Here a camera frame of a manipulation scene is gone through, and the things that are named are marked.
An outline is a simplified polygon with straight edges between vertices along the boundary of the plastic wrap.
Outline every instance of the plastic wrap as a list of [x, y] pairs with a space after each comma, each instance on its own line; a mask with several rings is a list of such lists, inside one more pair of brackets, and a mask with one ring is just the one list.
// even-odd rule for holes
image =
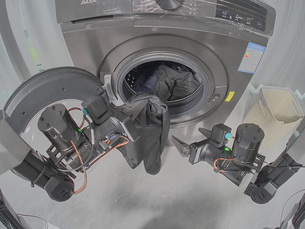
[[208, 19], [268, 38], [273, 34], [275, 21], [275, 10], [260, 0], [183, 0], [174, 10], [162, 9], [155, 0], [132, 0], [132, 13], [135, 17], [153, 13], [161, 14], [160, 17]]

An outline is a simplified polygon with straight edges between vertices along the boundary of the black cloth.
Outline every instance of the black cloth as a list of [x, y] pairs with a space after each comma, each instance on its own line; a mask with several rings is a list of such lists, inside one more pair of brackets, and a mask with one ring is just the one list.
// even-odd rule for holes
[[176, 70], [173, 66], [161, 64], [153, 74], [151, 72], [147, 69], [139, 76], [133, 87], [135, 92], [153, 92], [166, 102], [185, 98], [200, 85], [192, 72]]
[[132, 169], [143, 161], [146, 172], [156, 175], [161, 168], [161, 154], [170, 129], [170, 115], [167, 105], [152, 94], [136, 93], [130, 98], [129, 103], [143, 99], [148, 99], [149, 102], [133, 121], [140, 138], [117, 149]]

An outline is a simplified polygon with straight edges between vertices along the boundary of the start pause button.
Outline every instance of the start pause button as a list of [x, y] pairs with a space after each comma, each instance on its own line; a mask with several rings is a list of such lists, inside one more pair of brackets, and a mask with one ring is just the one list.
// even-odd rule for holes
[[263, 26], [263, 23], [261, 21], [257, 21], [257, 27], [262, 28], [262, 26]]

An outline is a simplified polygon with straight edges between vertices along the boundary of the control panel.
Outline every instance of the control panel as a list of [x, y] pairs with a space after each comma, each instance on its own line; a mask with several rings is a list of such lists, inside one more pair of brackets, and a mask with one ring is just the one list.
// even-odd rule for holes
[[275, 10], [259, 0], [132, 0], [132, 13], [230, 21], [266, 35], [272, 35], [275, 22]]
[[188, 17], [215, 17], [217, 0], [132, 0], [132, 13], [167, 13]]
[[267, 10], [249, 0], [217, 0], [215, 17], [265, 31]]

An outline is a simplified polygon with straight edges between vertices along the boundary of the qr code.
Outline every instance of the qr code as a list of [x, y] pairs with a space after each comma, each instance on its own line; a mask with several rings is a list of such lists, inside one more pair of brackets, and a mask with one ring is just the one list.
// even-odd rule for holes
[[253, 59], [260, 60], [262, 53], [261, 52], [254, 52]]

